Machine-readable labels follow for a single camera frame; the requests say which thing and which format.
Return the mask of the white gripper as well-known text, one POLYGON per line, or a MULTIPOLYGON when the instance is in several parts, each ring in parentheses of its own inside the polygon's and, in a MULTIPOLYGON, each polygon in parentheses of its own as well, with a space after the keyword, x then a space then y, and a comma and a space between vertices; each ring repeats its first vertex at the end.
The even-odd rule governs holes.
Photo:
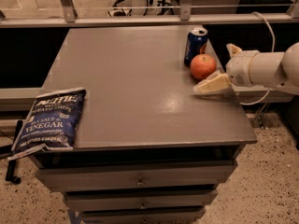
POLYGON ((236 86, 252 87, 253 84, 249 77, 249 67, 252 59, 259 53, 258 50, 242 51, 242 48, 229 43, 226 48, 231 57, 226 64, 226 73, 219 70, 213 72, 206 79, 200 81, 192 90, 199 95, 206 95, 216 91, 228 89, 231 81, 236 86))

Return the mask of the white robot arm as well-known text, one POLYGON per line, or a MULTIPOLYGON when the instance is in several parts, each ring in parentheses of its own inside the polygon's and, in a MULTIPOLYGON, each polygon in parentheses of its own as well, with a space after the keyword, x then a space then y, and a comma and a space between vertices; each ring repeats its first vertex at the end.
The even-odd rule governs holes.
POLYGON ((199 95, 208 95, 227 89, 231 84, 237 87, 264 86, 275 91, 299 94, 299 43, 284 52, 260 52, 242 50, 234 44, 227 44, 230 61, 226 72, 215 71, 193 87, 199 95))

